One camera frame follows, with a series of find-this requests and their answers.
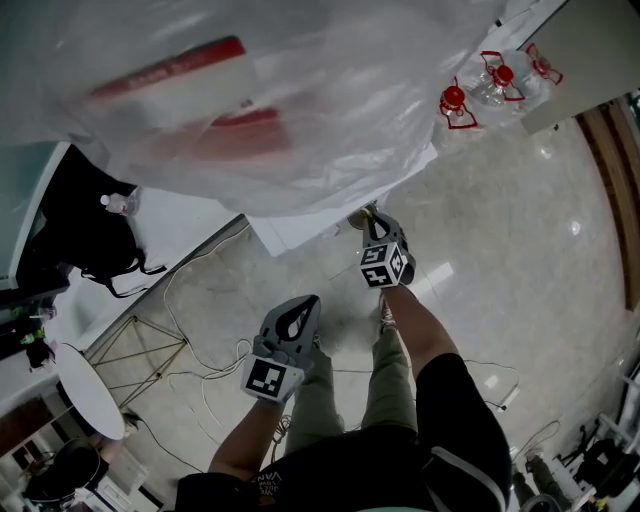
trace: person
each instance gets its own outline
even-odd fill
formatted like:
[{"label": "person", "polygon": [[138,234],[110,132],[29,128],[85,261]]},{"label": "person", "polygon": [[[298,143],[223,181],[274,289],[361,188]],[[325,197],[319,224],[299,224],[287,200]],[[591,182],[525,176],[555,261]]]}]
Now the person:
[{"label": "person", "polygon": [[296,391],[284,456],[261,470],[284,405],[258,399],[209,472],[179,481],[176,512],[506,510],[509,448],[453,341],[408,288],[386,288],[380,304],[361,429],[343,433],[331,359],[315,350]]},{"label": "person", "polygon": [[24,497],[41,510],[63,510],[74,502],[76,489],[84,487],[95,491],[109,465],[120,454],[124,439],[138,431],[138,415],[129,411],[122,416],[125,422],[123,439],[109,439],[95,432],[88,440],[67,442],[46,467],[42,461],[33,464]]},{"label": "person", "polygon": [[[549,470],[549,466],[542,460],[542,453],[540,451],[531,451],[527,453],[527,462],[526,462],[526,470],[531,473],[533,476],[533,482],[536,484],[538,491],[540,491],[540,495],[549,496],[555,504],[556,510],[566,511],[571,510],[571,501],[567,499],[567,497],[560,489],[558,482],[555,481],[551,471]],[[537,497],[536,493],[533,492],[529,484],[527,484],[525,480],[525,476],[518,469],[516,464],[513,464],[512,467],[513,473],[513,491],[516,495],[516,499],[518,500],[518,504],[522,510],[528,510],[527,507],[530,506],[533,502],[535,502],[535,498]],[[551,511],[551,506],[544,507],[542,503],[538,505],[537,509],[532,509],[538,512],[544,512],[546,510]]]}]

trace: round tabletop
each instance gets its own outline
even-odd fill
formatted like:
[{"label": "round tabletop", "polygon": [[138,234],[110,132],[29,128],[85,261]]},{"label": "round tabletop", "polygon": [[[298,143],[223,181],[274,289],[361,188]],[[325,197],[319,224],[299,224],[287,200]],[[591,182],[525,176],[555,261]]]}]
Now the round tabletop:
[{"label": "round tabletop", "polygon": [[56,367],[69,400],[87,423],[109,439],[122,439],[122,414],[89,361],[71,345],[61,343],[56,350]]}]

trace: metal stand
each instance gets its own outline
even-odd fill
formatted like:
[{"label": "metal stand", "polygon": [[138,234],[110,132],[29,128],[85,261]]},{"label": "metal stand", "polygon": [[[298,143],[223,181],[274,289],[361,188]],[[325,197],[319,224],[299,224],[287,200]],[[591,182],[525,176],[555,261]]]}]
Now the metal stand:
[{"label": "metal stand", "polygon": [[[104,359],[107,356],[107,354],[109,353],[109,351],[111,350],[111,348],[113,347],[113,345],[120,339],[122,334],[130,326],[133,329],[133,332],[135,333],[136,338],[138,339],[138,341],[142,345],[142,339],[140,338],[140,333],[138,333],[138,330],[136,329],[136,324],[138,322],[140,322],[141,324],[146,325],[147,327],[153,329],[154,331],[158,331],[158,332],[160,332],[160,333],[162,333],[162,334],[164,334],[166,336],[169,336],[170,338],[178,340],[178,342],[177,343],[172,343],[171,345],[167,345],[165,347],[153,348],[153,349],[150,349],[150,350],[143,350],[142,352],[136,352],[135,354],[131,354],[131,355],[128,355],[128,356],[115,357],[113,359],[107,359],[105,361]],[[107,348],[102,353],[102,356],[100,357],[100,359],[98,359],[95,363],[92,362],[92,358],[95,355],[99,354],[100,351],[102,350],[102,348],[105,345],[107,346]],[[140,357],[140,356],[144,356],[144,355],[147,355],[147,354],[151,354],[152,352],[158,352],[159,350],[166,350],[166,349],[169,349],[169,348],[176,347],[175,351],[167,359],[165,359],[165,361],[162,364],[157,366],[151,372],[151,374],[145,380],[143,380],[142,382],[133,382],[131,384],[122,384],[120,386],[113,386],[113,387],[108,388],[109,391],[112,391],[114,389],[122,389],[122,388],[128,388],[128,387],[136,386],[135,389],[122,401],[122,403],[118,404],[118,407],[120,409],[122,409],[123,407],[126,407],[128,404],[130,404],[133,400],[138,398],[140,395],[142,395],[142,393],[144,393],[147,389],[149,389],[151,386],[153,386],[156,382],[158,382],[160,379],[162,379],[164,373],[169,369],[171,364],[178,357],[178,354],[180,353],[180,351],[186,345],[187,345],[187,340],[184,339],[182,336],[176,335],[176,334],[174,334],[172,332],[169,332],[169,331],[167,331],[165,329],[162,329],[162,328],[157,327],[157,326],[155,326],[153,324],[150,324],[149,322],[146,322],[145,320],[141,320],[137,316],[132,316],[124,324],[122,324],[122,326],[113,335],[111,335],[109,338],[107,338],[97,348],[95,353],[90,358],[88,358],[87,360],[89,361],[91,366],[93,366],[94,368],[97,369],[99,366],[102,366],[102,365],[105,365],[105,364],[115,363],[117,361],[122,361],[122,360],[125,360],[125,359],[131,359],[133,357]]]}]

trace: backpack strap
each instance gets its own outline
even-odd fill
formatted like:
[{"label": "backpack strap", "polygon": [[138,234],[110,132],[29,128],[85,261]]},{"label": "backpack strap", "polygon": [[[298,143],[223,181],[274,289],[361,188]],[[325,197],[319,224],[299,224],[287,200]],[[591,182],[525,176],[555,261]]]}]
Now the backpack strap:
[{"label": "backpack strap", "polygon": [[[123,272],[123,274],[129,274],[130,272],[133,272],[133,270],[128,270],[127,272]],[[101,284],[103,286],[106,286],[107,290],[109,290],[111,292],[111,295],[113,295],[116,299],[126,299],[127,297],[131,297],[132,295],[137,295],[138,293],[142,293],[142,292],[147,291],[149,289],[149,288],[147,288],[145,286],[144,288],[140,288],[139,290],[136,290],[134,292],[118,293],[118,292],[116,292],[116,289],[113,287],[113,282],[111,281],[110,277],[94,276],[94,275],[91,275],[89,273],[86,273],[86,271],[84,271],[84,270],[80,273],[80,275],[82,277],[86,277],[87,279],[90,279],[94,283],[98,283],[98,284]]]},{"label": "backpack strap", "polygon": [[160,274],[161,272],[166,272],[167,270],[167,267],[165,267],[164,265],[161,265],[151,270],[147,270],[146,268],[144,268],[144,264],[147,261],[147,257],[145,256],[144,251],[139,247],[136,249],[136,259],[138,260],[138,267],[136,268],[140,268],[140,272],[148,276]]},{"label": "backpack strap", "polygon": [[[119,272],[117,275],[121,276],[124,274],[131,274],[132,272],[135,272],[136,270],[140,270],[140,272],[142,272],[143,274],[146,274],[148,276],[152,276],[155,274],[159,274],[161,272],[165,272],[167,270],[167,267],[165,267],[164,265],[154,268],[152,270],[147,270],[144,268],[144,264],[147,260],[144,251],[142,249],[140,249],[139,247],[136,249],[136,253],[135,253],[135,258],[136,261],[135,263],[133,263],[128,269],[123,270],[122,272]],[[125,299],[127,297],[131,297],[132,295],[137,295],[138,293],[142,293],[144,291],[147,291],[149,288],[144,287],[144,288],[140,288],[139,290],[136,290],[134,292],[130,292],[130,293],[118,293],[116,292],[115,288],[113,287],[113,282],[111,281],[111,277],[115,277],[115,276],[109,276],[109,277],[105,277],[105,276],[96,276],[94,274],[92,274],[88,269],[84,269],[82,270],[81,274],[82,277],[86,277],[87,279],[91,279],[92,281],[104,285],[107,287],[107,289],[111,292],[111,295],[113,295],[115,298],[117,299]]]}]

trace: marble floor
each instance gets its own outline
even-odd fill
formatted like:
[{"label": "marble floor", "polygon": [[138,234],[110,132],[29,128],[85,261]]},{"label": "marble floor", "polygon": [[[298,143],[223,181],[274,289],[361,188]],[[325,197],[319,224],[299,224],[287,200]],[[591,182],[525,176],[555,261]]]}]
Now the marble floor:
[{"label": "marble floor", "polygon": [[[520,389],[498,413],[511,445],[520,448],[559,419],[559,433],[544,444],[555,454],[582,422],[617,409],[616,375],[637,356],[636,318],[624,310],[605,190],[573,120],[532,137],[516,128],[493,134],[432,162],[381,202],[404,227],[418,262],[414,293],[463,357],[502,365],[468,363],[485,399],[500,402],[514,386]],[[360,232],[345,223],[272,258],[248,228],[179,273],[167,300],[200,360],[222,368],[236,360],[238,340],[251,339],[268,310],[296,295],[319,295],[321,335],[334,369],[343,370],[335,373],[337,408],[345,427],[355,428],[365,408],[378,301],[357,271],[360,244]],[[134,313],[175,331],[163,305],[167,282]],[[140,338],[147,348],[170,343],[144,326]],[[135,350],[136,343],[131,338],[119,350]],[[162,352],[143,367],[104,367],[103,376],[117,383],[125,373],[143,375]],[[189,350],[172,371],[207,373]],[[215,420],[200,379],[189,374],[163,379],[131,407],[166,448],[206,469],[252,404],[239,389],[240,373],[205,382]],[[151,469],[150,490],[171,503],[176,479],[190,469],[163,453],[144,427],[126,444]]]}]

